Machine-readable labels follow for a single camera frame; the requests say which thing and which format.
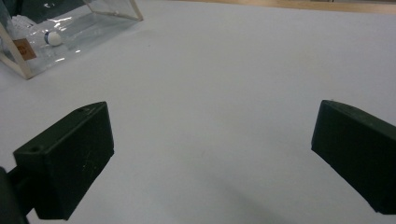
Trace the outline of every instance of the label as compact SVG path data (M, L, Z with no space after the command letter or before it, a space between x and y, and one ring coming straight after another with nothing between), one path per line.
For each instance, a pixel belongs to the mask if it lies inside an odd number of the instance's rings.
M19 39L19 40L14 40L15 46L17 46L17 49L20 51L20 54L22 58L27 61L36 58L35 52L32 49L32 46L30 46L29 41L27 39Z

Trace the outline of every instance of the shuttlecock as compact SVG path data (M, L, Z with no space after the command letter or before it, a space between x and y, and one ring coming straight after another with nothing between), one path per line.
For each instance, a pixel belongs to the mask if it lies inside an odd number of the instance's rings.
M27 38L34 49L42 48L46 45L55 47L63 43L58 33L44 29L27 17L21 15L12 17L12 24L15 28L14 35L19 38Z

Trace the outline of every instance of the white ball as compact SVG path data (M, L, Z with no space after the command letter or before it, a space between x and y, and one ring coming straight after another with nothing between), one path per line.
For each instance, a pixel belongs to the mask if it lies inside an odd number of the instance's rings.
M51 46L58 46L63 43L62 38L56 32L49 32L47 36L47 43Z

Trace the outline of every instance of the clear plastic box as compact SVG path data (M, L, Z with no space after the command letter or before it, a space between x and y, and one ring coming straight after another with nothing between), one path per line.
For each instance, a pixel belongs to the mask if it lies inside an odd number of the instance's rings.
M0 0L0 61L29 79L142 20L134 0Z

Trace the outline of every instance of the white table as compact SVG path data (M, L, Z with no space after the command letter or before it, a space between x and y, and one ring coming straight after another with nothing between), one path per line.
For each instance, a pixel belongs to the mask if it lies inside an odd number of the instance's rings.
M67 223L396 222L310 149L323 99L396 124L396 16L138 5L144 21L38 77L0 65L8 171L51 124L108 102L116 154Z

